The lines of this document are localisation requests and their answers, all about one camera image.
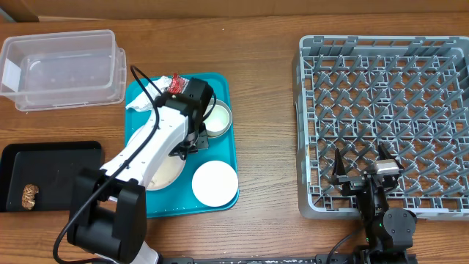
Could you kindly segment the red snack wrapper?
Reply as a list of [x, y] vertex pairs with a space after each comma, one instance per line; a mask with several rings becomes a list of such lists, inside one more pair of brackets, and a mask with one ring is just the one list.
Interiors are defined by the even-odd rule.
[[177, 73], [174, 73], [171, 78], [171, 84], [168, 88], [168, 91], [171, 94], [183, 93], [188, 85], [188, 82], [188, 79], [179, 76]]

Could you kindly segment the white napkin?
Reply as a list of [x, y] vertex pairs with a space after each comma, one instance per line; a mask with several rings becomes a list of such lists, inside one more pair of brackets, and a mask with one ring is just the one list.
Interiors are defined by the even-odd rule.
[[[156, 87], [161, 91], [165, 92], [170, 84], [172, 79], [167, 76], [162, 76], [158, 80], [152, 81], [152, 84], [146, 85], [146, 90], [152, 96], [152, 99], [160, 96], [160, 93], [156, 90]], [[150, 111], [152, 109], [152, 104], [149, 98], [146, 96], [145, 92], [141, 92], [135, 99], [128, 103], [125, 107], [127, 110], [133, 109], [137, 112]]]

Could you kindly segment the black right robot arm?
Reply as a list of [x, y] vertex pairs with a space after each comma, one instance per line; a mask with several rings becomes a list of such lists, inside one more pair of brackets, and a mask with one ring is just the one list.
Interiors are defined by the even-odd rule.
[[332, 184], [341, 186], [343, 196], [354, 196], [358, 202], [366, 234], [366, 245], [356, 246], [353, 253], [343, 257], [345, 263], [417, 263], [414, 254], [407, 250], [413, 246], [417, 216], [410, 210], [392, 208], [387, 193], [398, 187], [404, 167], [387, 151], [384, 144], [378, 145], [379, 158], [369, 165], [361, 175], [349, 177], [338, 149], [334, 153]]

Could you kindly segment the large white plate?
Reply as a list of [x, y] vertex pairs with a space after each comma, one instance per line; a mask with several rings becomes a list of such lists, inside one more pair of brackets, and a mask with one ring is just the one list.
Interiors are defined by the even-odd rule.
[[161, 190], [172, 184], [181, 174], [185, 161], [170, 152], [186, 135], [185, 124], [161, 123], [151, 139], [117, 177], [120, 180], [137, 180], [149, 190]]

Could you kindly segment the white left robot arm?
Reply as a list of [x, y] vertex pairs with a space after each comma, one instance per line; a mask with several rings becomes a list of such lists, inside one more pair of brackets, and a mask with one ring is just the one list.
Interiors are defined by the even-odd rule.
[[169, 156], [182, 160], [196, 150], [213, 88], [191, 78], [179, 94], [152, 100], [148, 121], [124, 150], [99, 169], [75, 177], [70, 217], [60, 238], [92, 253], [91, 263], [162, 263], [145, 242], [146, 188]]

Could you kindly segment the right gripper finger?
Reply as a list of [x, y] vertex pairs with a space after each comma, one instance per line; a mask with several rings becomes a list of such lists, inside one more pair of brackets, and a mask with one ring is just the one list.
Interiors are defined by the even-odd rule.
[[346, 170], [344, 168], [344, 163], [342, 160], [342, 156], [340, 150], [338, 148], [335, 149], [334, 152], [334, 168], [333, 168], [333, 176], [334, 177], [344, 177], [346, 176]]
[[383, 143], [379, 143], [377, 146], [379, 160], [394, 160], [395, 156], [390, 154], [387, 147]]

